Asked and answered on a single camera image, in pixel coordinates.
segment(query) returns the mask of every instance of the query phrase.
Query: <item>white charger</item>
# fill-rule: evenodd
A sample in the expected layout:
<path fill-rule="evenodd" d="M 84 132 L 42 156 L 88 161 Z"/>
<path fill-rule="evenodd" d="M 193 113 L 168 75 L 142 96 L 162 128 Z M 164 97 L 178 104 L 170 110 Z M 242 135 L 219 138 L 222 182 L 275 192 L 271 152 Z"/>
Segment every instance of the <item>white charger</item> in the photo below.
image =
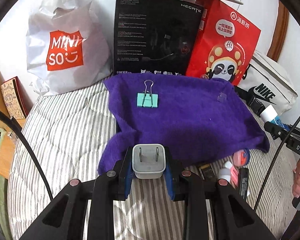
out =
<path fill-rule="evenodd" d="M 137 144 L 132 150 L 132 169 L 138 179 L 158 179 L 166 169 L 166 155 L 161 144 Z"/>

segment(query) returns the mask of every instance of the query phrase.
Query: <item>binder clip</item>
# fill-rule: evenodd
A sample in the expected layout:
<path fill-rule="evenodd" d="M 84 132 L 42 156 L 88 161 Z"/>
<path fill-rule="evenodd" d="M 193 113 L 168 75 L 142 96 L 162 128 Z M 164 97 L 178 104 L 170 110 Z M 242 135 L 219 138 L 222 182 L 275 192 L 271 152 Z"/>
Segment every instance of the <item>binder clip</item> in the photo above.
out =
<path fill-rule="evenodd" d="M 150 92 L 147 90 L 147 82 L 150 81 L 152 82 L 150 86 Z M 145 81 L 145 86 L 146 89 L 143 93 L 138 93 L 137 96 L 137 107 L 158 107 L 158 94 L 153 94 L 152 93 L 152 86 L 153 86 L 153 81 L 150 79 L 147 79 Z"/>

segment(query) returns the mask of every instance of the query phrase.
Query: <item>striped bedspread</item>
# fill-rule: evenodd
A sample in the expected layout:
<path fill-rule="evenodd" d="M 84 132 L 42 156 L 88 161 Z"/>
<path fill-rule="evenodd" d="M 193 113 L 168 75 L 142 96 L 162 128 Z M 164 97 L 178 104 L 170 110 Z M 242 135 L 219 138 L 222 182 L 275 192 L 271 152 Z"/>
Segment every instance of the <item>striped bedspread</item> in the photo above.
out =
<path fill-rule="evenodd" d="M 98 82 L 70 93 L 40 96 L 32 108 L 23 134 L 36 154 L 55 196 L 71 179 L 82 182 L 98 176 L 98 163 L 108 140 L 115 134 L 115 118 L 108 109 L 109 93 Z M 260 125 L 262 121 L 255 116 Z M 252 150 L 247 201 L 254 205 L 276 146 L 269 136 L 270 151 Z M 213 164 L 215 172 L 225 160 Z M 295 214 L 291 205 L 292 169 L 290 153 L 280 152 L 259 204 L 258 215 L 280 238 Z M 13 239 L 19 239 L 49 203 L 49 197 L 28 152 L 18 143 L 8 185 L 8 213 Z M 90 204 L 83 239 L 87 238 Z M 114 201 L 116 240 L 182 238 L 184 204 L 169 199 L 163 178 L 134 179 L 129 198 Z"/>

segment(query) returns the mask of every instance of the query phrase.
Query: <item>purple cloth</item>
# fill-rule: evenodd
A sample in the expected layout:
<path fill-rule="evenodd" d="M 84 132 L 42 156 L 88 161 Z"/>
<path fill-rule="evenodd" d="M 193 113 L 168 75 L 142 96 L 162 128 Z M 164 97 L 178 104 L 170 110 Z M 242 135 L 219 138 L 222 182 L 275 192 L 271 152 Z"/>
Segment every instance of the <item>purple cloth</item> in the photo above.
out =
<path fill-rule="evenodd" d="M 158 108 L 137 107 L 137 93 L 145 90 L 147 79 L 154 82 Z M 104 83 L 110 92 L 109 110 L 121 132 L 107 144 L 99 174 L 111 170 L 129 146 L 139 143 L 169 147 L 185 167 L 243 148 L 269 151 L 266 134 L 228 81 L 143 73 L 116 75 Z M 226 99 L 218 101 L 220 93 Z"/>

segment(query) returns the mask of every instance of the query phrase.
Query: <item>miniso bag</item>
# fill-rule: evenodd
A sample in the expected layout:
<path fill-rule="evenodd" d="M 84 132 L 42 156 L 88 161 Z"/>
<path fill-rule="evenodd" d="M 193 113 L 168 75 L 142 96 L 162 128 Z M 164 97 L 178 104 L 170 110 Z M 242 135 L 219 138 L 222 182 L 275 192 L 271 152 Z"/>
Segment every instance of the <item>miniso bag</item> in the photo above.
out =
<path fill-rule="evenodd" d="M 34 91 L 51 96 L 87 87 L 111 73 L 109 47 L 92 0 L 38 0 L 26 35 Z"/>
<path fill-rule="evenodd" d="M 285 69 L 255 51 L 238 87 L 253 94 L 266 107 L 270 104 L 281 115 L 292 108 L 298 94 Z"/>

